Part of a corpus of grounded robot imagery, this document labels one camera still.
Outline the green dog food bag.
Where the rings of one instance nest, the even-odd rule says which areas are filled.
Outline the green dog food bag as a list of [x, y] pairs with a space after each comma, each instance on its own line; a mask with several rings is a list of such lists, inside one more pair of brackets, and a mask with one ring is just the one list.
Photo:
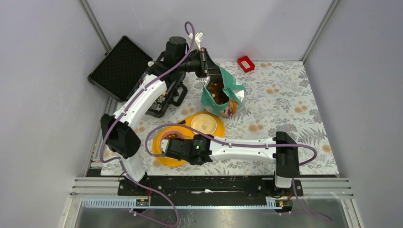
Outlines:
[[221, 118], [229, 118], [244, 108], [246, 88], [222, 67], [220, 74], [204, 80], [201, 94], [203, 108]]

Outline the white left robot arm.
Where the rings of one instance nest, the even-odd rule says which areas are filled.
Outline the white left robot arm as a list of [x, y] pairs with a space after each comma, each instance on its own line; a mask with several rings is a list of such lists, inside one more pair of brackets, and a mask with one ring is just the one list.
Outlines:
[[142, 82], [127, 102], [113, 115], [105, 114], [101, 118], [100, 159], [103, 163], [119, 161], [124, 176], [130, 180], [129, 189], [135, 195], [147, 191], [147, 183], [142, 179], [146, 172], [137, 154], [141, 140], [134, 132], [141, 118], [185, 73], [194, 72], [199, 78], [222, 75], [222, 69], [211, 60], [206, 48], [192, 48], [195, 43], [188, 44], [183, 37], [170, 37], [165, 51], [147, 67]]

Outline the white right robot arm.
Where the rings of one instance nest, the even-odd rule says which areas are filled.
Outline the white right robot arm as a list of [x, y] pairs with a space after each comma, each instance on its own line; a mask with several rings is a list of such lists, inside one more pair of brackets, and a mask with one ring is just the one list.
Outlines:
[[272, 138], [235, 140], [197, 134], [191, 139], [164, 139], [160, 143], [163, 155], [184, 160], [191, 165], [203, 165], [221, 160], [258, 161], [275, 165], [273, 191], [286, 195], [292, 179], [300, 176], [296, 142], [285, 132], [276, 132]]

